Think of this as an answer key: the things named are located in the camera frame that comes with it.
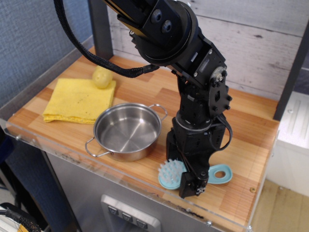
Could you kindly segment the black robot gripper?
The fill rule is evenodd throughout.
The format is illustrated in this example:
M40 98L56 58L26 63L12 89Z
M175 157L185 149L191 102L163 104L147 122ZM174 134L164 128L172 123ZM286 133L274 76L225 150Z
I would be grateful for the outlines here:
M172 120L171 131L166 139L166 159L185 163L187 172L182 173L179 188L181 198L199 196L206 190L209 178L209 159L221 146L227 128L225 119L216 119L208 127L191 127Z

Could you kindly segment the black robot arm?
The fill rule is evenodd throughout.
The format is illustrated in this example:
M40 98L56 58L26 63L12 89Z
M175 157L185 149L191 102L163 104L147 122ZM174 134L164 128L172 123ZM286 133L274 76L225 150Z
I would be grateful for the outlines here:
M225 149L231 126L224 116L232 100L225 83L225 58L201 32L193 10L178 0L108 0L132 42L149 62L148 71L167 67L177 76L180 108L167 134L167 159L180 160L179 195L197 196L209 179L209 160Z

